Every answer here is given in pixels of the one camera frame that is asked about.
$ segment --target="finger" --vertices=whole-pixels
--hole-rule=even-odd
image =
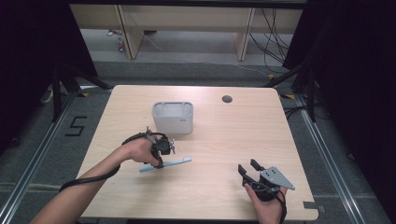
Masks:
[[[158,166],[160,164],[160,162],[157,159],[155,159],[153,156],[151,156],[151,157],[152,157],[152,159],[151,159],[151,161],[149,163],[152,166]]]
[[[259,203],[261,200],[257,197],[256,192],[251,188],[249,184],[245,184],[245,189],[247,191],[247,195],[253,203]]]
[[[285,202],[285,197],[286,197],[286,193],[288,192],[288,189],[283,186],[280,186],[279,191],[282,192],[283,197],[281,197],[281,199],[283,202]]]

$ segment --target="white plastic bin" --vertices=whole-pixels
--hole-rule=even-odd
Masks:
[[[152,107],[157,132],[191,133],[193,106],[190,102],[159,102]]]

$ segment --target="wrist strap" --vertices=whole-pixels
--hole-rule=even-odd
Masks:
[[[129,142],[132,142],[132,141],[134,141],[135,139],[141,138],[141,137],[146,137],[146,134],[145,134],[145,133],[137,133],[137,134],[135,134],[135,135],[132,135],[131,137],[129,137],[129,138],[127,138],[125,141],[123,141],[122,145],[125,145],[125,144],[127,144],[127,143],[129,143]]]
[[[277,195],[275,195],[275,198],[280,202],[280,206],[282,208],[282,215],[280,217],[280,222],[279,222],[279,224],[282,224],[283,221],[285,221],[286,214],[288,213],[288,208],[286,207],[285,195],[282,193],[282,191],[279,191],[279,192],[280,192],[280,194],[282,194],[284,201],[282,201],[279,197],[277,197]]]

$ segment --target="wooden table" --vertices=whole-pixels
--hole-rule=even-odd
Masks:
[[[221,98],[229,95],[231,103]],[[139,173],[143,163],[127,161],[107,180],[84,217],[253,220],[254,210],[238,164],[255,159],[276,166],[296,187],[287,194],[287,220],[314,220],[303,166],[278,95],[273,89],[191,86],[117,86],[108,100],[78,175],[133,134],[156,131],[151,108],[157,102],[193,103],[193,131],[175,138],[176,154],[164,161],[192,161]]]

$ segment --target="floor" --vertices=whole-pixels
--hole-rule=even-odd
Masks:
[[[99,76],[104,73],[110,77],[112,75],[117,77],[120,75],[120,66],[141,66],[141,71],[145,71],[145,69],[147,71],[154,66],[154,63],[169,64],[170,67],[164,67],[169,71],[173,69],[174,64],[176,66],[191,64],[196,66],[197,69],[218,65],[221,68],[230,69],[230,74],[232,71],[237,73],[249,71],[265,78],[271,78],[271,75],[280,76],[280,72],[285,72],[285,70],[279,68],[282,63],[268,54],[264,54],[252,39],[248,42],[245,60],[238,62],[232,34],[147,32],[137,57],[131,61],[119,48],[119,35],[110,35],[106,30],[81,30],[81,32],[95,66],[100,71],[98,71]],[[278,44],[267,42],[264,34],[252,34],[252,36],[278,58],[282,59],[283,53],[286,54],[287,50],[285,48],[282,48],[285,51],[282,53],[279,52]],[[278,43],[288,45],[292,35],[282,35],[281,38],[282,41],[278,40]],[[279,84],[278,91],[285,94],[289,93],[290,81]],[[21,200],[17,202],[18,209],[11,212],[10,215],[13,218],[10,223],[28,222],[40,207],[56,194],[60,183],[76,176],[85,155],[85,151],[80,149],[88,147],[109,94],[109,92],[99,91],[90,93],[90,97],[78,95],[70,106],[71,108],[66,108],[67,114],[64,116],[60,127],[54,127],[53,123],[50,123],[51,104],[43,104],[33,114],[31,121],[26,124],[20,134],[20,145],[10,146],[0,158],[0,202],[5,204],[10,199],[14,187],[18,186],[21,176],[29,172],[27,167],[29,167],[32,158],[36,156],[37,149],[45,147],[42,146],[43,139],[49,139],[49,150],[42,155],[44,159],[38,164],[38,168],[32,174],[30,181],[26,183],[28,188],[22,194],[24,197],[21,197]],[[288,111],[288,107],[294,108],[303,104],[304,97],[297,96],[293,100],[289,99],[288,96],[283,96],[281,102],[285,111]],[[74,120],[81,115],[89,115],[90,119]],[[322,107],[316,108],[316,116],[317,122],[313,125],[313,128],[308,127],[312,123],[310,123],[304,111],[297,111],[297,113],[290,115],[288,119],[319,210],[318,220],[309,223],[390,223],[375,195],[371,192],[370,186],[365,182],[359,167],[347,157],[347,148],[342,141],[342,136],[339,136],[332,121],[327,117],[325,109]],[[65,138],[68,133],[73,132],[69,129],[69,125],[74,121],[76,124],[84,122],[86,127],[78,142]],[[47,136],[48,130],[51,129],[55,131],[54,136]],[[318,135],[322,136],[324,141],[315,140],[314,137]],[[329,158],[328,154],[332,159],[330,163],[324,162]],[[341,176],[343,183],[336,183],[338,176]],[[343,193],[350,194],[352,201],[349,201],[348,197],[346,197],[346,200],[343,199],[341,195]],[[362,219],[355,218],[354,214],[348,212],[350,211],[347,209],[348,203],[357,204]],[[82,221],[95,223],[97,220],[96,218],[83,218]],[[126,223],[126,220],[100,218],[98,222]],[[134,220],[133,223],[158,222]]]

